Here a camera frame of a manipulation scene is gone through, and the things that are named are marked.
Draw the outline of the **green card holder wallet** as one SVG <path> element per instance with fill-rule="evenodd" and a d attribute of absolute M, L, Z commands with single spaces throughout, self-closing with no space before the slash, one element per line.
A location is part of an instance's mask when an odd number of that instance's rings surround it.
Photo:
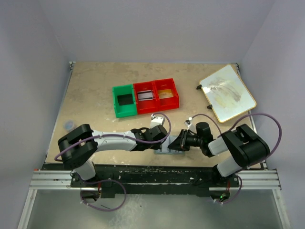
<path fill-rule="evenodd" d="M 175 139 L 177 138 L 177 136 L 174 135 L 170 135 L 161 145 L 161 148 L 158 150 L 154 150 L 154 153 L 156 155 L 184 155 L 185 152 L 183 151 L 177 151 L 177 150 L 172 150 L 169 149 L 168 146 L 169 144 L 171 144 Z"/>

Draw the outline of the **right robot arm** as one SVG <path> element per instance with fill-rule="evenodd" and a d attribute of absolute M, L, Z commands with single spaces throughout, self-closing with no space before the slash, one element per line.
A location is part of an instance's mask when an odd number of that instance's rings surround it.
<path fill-rule="evenodd" d="M 181 130 L 167 148 L 185 152 L 191 147 L 198 147 L 207 157 L 229 151 L 231 155 L 213 167 L 214 178 L 228 177 L 270 155 L 267 143 L 246 124 L 238 126 L 234 131 L 222 133 L 217 139 L 214 139 L 206 122 L 199 122 L 195 127 L 196 133 Z"/>

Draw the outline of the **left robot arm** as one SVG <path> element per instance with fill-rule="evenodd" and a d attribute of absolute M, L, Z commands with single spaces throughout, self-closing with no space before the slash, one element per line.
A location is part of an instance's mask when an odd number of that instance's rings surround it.
<path fill-rule="evenodd" d="M 110 133 L 92 130 L 89 124 L 83 124 L 58 140 L 60 153 L 54 160 L 62 162 L 65 169 L 75 171 L 82 180 L 88 181 L 96 177 L 95 166 L 90 160 L 94 153 L 159 149 L 171 130 L 166 130 L 163 125 L 156 125 L 151 128 Z"/>

